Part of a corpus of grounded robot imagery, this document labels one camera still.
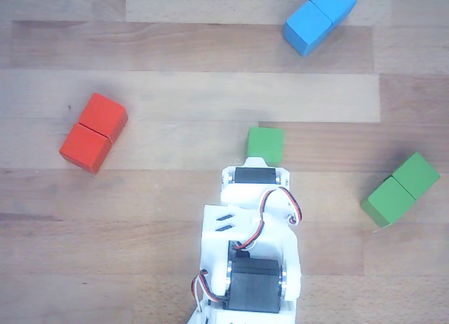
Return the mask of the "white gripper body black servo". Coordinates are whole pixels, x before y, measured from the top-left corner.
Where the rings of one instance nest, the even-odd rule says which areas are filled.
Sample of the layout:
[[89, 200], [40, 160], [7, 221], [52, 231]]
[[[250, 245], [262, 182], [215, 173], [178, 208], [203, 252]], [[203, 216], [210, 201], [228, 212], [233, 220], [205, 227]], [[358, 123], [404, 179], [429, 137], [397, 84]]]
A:
[[222, 170], [221, 202], [258, 202], [268, 189], [290, 189], [290, 172], [268, 166], [262, 157], [248, 157], [242, 166]]

